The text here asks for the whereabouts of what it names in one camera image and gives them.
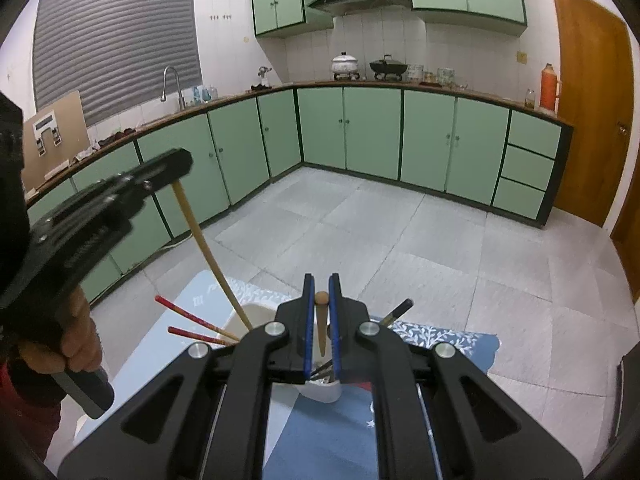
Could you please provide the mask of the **person left hand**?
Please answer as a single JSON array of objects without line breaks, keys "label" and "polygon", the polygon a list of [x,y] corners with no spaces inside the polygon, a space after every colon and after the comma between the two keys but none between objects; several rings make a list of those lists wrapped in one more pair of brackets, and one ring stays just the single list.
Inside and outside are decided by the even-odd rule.
[{"label": "person left hand", "polygon": [[88,300],[80,286],[63,302],[62,309],[70,315],[70,322],[61,336],[58,350],[23,341],[18,345],[18,354],[29,368],[39,374],[52,375],[66,370],[95,372],[101,367],[102,346]]}]

